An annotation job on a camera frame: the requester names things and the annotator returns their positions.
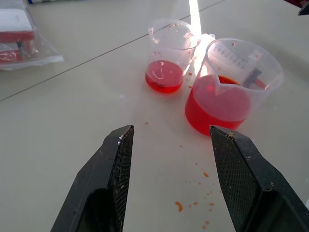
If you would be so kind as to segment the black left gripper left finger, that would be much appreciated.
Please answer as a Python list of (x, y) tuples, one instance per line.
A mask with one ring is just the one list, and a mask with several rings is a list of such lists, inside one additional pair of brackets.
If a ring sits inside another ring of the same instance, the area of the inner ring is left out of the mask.
[(134, 127), (113, 130), (77, 173), (51, 232), (123, 232)]

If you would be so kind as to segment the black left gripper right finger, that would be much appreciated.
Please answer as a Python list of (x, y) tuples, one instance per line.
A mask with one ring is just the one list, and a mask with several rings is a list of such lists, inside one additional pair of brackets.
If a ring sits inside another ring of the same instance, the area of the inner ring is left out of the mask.
[(309, 232), (309, 210), (252, 140), (210, 127), (218, 179), (236, 232)]

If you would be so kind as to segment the small clear plastic beaker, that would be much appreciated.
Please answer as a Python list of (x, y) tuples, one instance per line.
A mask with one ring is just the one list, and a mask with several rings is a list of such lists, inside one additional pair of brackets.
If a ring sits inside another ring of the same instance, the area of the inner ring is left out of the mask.
[(150, 53), (146, 83), (157, 92), (175, 92), (182, 86), (200, 36), (190, 24), (167, 18), (151, 22), (148, 33)]

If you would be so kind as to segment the large clear plastic beaker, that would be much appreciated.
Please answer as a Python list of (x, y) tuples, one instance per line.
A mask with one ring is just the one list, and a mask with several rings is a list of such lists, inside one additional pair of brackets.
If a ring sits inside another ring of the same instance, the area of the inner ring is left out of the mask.
[(232, 38), (212, 41), (185, 105), (198, 132), (210, 126), (235, 130), (283, 82), (283, 69), (264, 48)]

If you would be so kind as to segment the dark object at table edge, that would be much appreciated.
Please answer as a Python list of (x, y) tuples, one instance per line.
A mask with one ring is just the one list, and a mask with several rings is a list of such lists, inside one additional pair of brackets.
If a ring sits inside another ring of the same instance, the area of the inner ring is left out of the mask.
[(302, 16), (302, 15), (309, 15), (309, 1), (302, 1), (301, 2), (301, 9), (299, 10), (298, 12), (298, 15), (299, 16)]

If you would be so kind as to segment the clear plastic bag with box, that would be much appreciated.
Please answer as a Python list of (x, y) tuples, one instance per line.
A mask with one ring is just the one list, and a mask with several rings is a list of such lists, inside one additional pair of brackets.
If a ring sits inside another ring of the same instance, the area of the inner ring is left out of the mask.
[(24, 0), (0, 0), (0, 70), (63, 61), (37, 29)]

